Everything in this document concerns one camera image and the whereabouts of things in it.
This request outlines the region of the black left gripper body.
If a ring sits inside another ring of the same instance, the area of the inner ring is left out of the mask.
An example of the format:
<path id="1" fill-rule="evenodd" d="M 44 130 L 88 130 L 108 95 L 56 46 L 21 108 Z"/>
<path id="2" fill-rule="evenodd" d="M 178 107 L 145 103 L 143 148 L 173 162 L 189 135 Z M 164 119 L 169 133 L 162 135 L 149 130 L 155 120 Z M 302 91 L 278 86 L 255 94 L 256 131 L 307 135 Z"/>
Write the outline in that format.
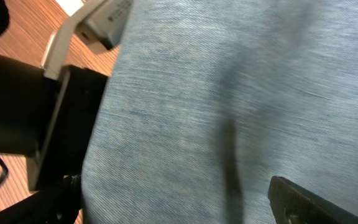
<path id="1" fill-rule="evenodd" d="M 73 65 L 53 80 L 0 55 L 0 153 L 25 156 L 29 190 L 81 173 L 107 80 Z"/>

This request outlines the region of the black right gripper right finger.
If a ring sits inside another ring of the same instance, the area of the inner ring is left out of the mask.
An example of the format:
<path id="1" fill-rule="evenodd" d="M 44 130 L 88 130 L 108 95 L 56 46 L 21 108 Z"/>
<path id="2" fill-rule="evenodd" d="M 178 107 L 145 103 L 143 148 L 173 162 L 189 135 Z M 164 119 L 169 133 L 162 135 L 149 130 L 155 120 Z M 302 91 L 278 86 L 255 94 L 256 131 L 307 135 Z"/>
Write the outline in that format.
<path id="1" fill-rule="evenodd" d="M 271 178 L 268 199 L 277 224 L 358 224 L 358 216 L 284 177 Z"/>

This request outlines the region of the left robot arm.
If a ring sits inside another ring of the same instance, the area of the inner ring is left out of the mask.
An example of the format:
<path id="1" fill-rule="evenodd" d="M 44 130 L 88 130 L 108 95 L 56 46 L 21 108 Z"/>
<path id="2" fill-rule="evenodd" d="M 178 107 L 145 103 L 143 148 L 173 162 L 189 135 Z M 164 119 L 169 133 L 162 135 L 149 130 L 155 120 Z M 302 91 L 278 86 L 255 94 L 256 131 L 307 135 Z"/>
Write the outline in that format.
<path id="1" fill-rule="evenodd" d="M 0 55 L 0 153 L 25 156 L 31 191 L 81 172 L 108 78 L 64 60 L 75 26 L 95 8 L 89 3 L 65 21 L 43 67 Z M 0 1 L 0 35 L 8 25 Z"/>

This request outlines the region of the light blue denim jeans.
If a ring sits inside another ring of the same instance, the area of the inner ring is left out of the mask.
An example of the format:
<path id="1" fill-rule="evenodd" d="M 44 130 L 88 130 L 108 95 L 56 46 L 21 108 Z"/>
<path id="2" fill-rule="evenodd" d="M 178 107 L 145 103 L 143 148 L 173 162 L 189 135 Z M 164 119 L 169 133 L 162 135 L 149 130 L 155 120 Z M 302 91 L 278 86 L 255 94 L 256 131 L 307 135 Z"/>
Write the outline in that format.
<path id="1" fill-rule="evenodd" d="M 358 215 L 358 1 L 136 1 L 82 171 L 91 223 L 273 223 L 284 176 Z"/>

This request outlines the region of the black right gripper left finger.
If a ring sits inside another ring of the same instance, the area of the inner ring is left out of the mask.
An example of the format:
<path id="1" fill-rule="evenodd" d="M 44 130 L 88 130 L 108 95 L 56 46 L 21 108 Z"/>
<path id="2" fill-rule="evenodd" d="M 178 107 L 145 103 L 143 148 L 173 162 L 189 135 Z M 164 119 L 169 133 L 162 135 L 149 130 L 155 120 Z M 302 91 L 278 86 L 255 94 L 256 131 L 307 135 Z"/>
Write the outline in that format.
<path id="1" fill-rule="evenodd" d="M 81 209 L 81 177 L 62 182 L 0 211 L 0 224 L 74 224 Z"/>

